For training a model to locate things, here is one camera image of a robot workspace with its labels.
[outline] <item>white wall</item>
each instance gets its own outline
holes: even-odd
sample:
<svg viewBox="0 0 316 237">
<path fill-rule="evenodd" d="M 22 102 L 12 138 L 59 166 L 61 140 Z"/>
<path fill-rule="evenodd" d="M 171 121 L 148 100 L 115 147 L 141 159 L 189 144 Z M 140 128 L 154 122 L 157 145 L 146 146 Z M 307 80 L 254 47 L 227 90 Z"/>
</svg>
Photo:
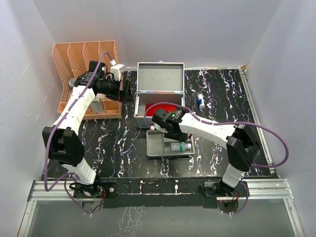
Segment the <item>white wall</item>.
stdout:
<svg viewBox="0 0 316 237">
<path fill-rule="evenodd" d="M 41 131 L 57 118 L 62 86 L 54 40 L 31 0 L 0 2 L 0 236 L 16 236 L 43 170 Z"/>
<path fill-rule="evenodd" d="M 261 123 L 279 132 L 290 150 L 277 169 L 288 179 L 306 235 L 316 218 L 316 2 L 283 0 L 247 66 L 250 90 Z M 275 162 L 282 146 L 271 136 Z"/>
<path fill-rule="evenodd" d="M 56 42 L 117 40 L 122 62 L 248 64 L 281 0 L 34 0 Z"/>
</svg>

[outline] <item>toolbox lid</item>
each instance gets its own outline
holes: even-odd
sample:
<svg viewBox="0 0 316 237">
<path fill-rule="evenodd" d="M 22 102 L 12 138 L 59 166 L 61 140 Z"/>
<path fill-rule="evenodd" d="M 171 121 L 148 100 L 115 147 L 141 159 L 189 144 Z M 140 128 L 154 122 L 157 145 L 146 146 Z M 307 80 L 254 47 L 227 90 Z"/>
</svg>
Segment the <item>toolbox lid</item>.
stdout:
<svg viewBox="0 0 316 237">
<path fill-rule="evenodd" d="M 184 63 L 138 63 L 137 91 L 184 93 Z"/>
</svg>

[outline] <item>marble tabletop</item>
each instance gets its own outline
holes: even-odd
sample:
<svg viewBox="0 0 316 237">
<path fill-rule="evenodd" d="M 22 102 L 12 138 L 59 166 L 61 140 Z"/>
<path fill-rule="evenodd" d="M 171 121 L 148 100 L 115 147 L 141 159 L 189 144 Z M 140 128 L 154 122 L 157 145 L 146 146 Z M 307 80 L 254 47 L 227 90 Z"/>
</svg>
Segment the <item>marble tabletop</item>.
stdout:
<svg viewBox="0 0 316 237">
<path fill-rule="evenodd" d="M 125 72 L 136 92 L 137 72 Z M 198 109 L 195 93 L 201 92 L 206 108 Z M 238 69 L 186 70 L 185 105 L 198 116 L 225 121 L 254 122 Z M 147 159 L 146 129 L 136 127 L 134 104 L 122 106 L 121 119 L 84 120 L 79 138 L 85 148 L 87 163 L 101 178 L 222 177 L 228 165 L 227 151 L 209 140 L 194 136 L 195 154 L 189 158 L 162 157 Z M 261 149 L 255 162 L 267 164 Z M 66 173 L 51 161 L 48 177 Z M 270 176 L 269 169 L 252 168 L 249 176 Z"/>
</svg>

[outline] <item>clear bottle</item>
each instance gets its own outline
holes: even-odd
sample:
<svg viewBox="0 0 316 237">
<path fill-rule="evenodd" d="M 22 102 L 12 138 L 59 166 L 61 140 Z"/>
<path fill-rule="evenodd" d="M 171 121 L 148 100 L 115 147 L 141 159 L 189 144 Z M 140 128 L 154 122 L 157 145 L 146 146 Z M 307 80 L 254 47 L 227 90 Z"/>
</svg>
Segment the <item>clear bottle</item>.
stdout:
<svg viewBox="0 0 316 237">
<path fill-rule="evenodd" d="M 192 145 L 190 143 L 184 142 L 172 142 L 171 143 L 171 151 L 172 152 L 183 152 L 187 149 L 191 149 Z"/>
</svg>

